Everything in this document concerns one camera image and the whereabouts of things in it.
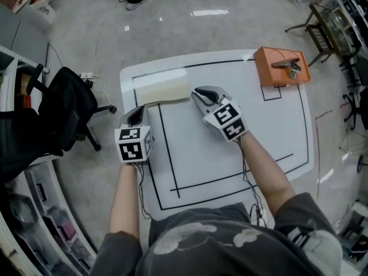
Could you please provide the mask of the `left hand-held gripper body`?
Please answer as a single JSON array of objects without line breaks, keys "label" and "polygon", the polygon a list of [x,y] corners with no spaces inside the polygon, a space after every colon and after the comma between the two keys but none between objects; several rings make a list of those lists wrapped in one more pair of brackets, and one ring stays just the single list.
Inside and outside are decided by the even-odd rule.
[{"label": "left hand-held gripper body", "polygon": [[153,148],[150,126],[118,128],[114,138],[121,163],[145,162]]}]

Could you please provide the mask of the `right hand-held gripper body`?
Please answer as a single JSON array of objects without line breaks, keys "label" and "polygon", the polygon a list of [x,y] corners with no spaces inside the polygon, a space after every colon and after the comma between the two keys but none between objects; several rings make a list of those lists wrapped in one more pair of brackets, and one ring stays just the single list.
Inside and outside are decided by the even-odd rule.
[{"label": "right hand-held gripper body", "polygon": [[248,132],[240,106],[234,99],[223,96],[214,109],[203,117],[204,123],[231,142]]}]

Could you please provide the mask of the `person's left forearm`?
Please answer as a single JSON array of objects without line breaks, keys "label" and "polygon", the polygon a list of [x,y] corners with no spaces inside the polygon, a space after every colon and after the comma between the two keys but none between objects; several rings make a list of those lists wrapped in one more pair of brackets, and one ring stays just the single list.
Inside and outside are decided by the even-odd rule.
[{"label": "person's left forearm", "polygon": [[132,164],[122,164],[110,211],[109,232],[125,232],[140,236],[137,170]]}]

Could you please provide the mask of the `person's right forearm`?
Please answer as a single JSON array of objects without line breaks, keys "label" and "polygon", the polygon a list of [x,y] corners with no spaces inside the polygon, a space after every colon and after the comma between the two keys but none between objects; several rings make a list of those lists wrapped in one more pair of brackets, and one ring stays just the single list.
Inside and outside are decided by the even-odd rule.
[{"label": "person's right forearm", "polygon": [[240,138],[242,153],[271,214],[296,195],[287,176],[251,132]]}]

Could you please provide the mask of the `orange box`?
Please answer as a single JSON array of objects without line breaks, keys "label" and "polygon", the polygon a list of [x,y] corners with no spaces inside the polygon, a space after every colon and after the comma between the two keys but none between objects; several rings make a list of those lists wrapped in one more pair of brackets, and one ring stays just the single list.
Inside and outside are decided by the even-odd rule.
[{"label": "orange box", "polygon": [[[274,68],[272,63],[286,59],[299,58],[298,65],[301,71],[296,79],[290,79],[283,68]],[[308,83],[311,79],[305,56],[301,51],[260,47],[254,53],[254,61],[262,86],[291,86]]]}]

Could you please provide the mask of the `black office chair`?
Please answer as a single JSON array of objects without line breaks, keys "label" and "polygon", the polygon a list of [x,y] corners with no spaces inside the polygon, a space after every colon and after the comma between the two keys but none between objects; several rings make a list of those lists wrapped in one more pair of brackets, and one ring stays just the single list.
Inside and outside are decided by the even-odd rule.
[{"label": "black office chair", "polygon": [[38,110],[23,108],[0,112],[0,180],[10,182],[36,159],[51,154],[63,156],[76,141],[88,139],[96,151],[87,123],[99,112],[115,113],[113,105],[99,107],[91,80],[62,67],[49,86],[39,82],[43,71],[38,64],[30,77],[26,92],[34,89],[43,94]]}]

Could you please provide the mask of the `metal objects on orange box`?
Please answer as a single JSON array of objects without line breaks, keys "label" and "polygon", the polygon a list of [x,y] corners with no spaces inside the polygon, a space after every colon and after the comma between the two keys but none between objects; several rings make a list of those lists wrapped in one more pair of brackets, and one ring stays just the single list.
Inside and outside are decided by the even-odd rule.
[{"label": "metal objects on orange box", "polygon": [[290,79],[296,79],[301,67],[298,65],[299,58],[286,59],[279,62],[272,63],[274,68],[283,68]]}]

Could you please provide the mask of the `clear plastic drawer unit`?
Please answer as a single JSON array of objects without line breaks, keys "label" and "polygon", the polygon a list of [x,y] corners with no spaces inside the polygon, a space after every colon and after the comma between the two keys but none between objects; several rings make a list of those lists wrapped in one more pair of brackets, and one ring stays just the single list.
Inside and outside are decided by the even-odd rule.
[{"label": "clear plastic drawer unit", "polygon": [[90,276],[96,253],[74,218],[52,161],[33,164],[5,185],[10,216],[0,222],[14,264],[31,276]]}]

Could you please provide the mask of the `white metal shelf unit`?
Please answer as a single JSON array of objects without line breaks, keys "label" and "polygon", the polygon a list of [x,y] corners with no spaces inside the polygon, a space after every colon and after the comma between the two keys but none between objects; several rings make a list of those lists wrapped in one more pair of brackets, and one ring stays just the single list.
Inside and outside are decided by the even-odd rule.
[{"label": "white metal shelf unit", "polygon": [[17,70],[34,70],[37,63],[0,45],[0,112],[14,110]]}]

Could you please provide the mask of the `person's grey printed shirt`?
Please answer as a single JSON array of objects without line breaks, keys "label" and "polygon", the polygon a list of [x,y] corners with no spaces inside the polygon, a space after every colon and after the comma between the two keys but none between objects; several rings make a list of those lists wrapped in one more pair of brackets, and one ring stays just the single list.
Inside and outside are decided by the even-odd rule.
[{"label": "person's grey printed shirt", "polygon": [[106,234],[90,276],[339,276],[343,257],[308,193],[287,200],[272,228],[251,224],[241,203],[188,209],[152,221],[148,245]]}]

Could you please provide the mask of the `dark metal frame table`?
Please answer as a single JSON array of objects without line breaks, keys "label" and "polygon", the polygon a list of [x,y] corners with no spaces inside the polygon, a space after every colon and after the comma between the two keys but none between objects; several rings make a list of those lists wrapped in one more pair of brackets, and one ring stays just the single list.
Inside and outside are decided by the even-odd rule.
[{"label": "dark metal frame table", "polygon": [[359,33],[353,30],[352,24],[343,26],[342,20],[328,7],[311,3],[309,9],[310,14],[304,23],[285,30],[287,33],[302,28],[311,37],[319,53],[308,66],[317,61],[324,63],[332,55],[345,62],[363,50],[365,43]]}]

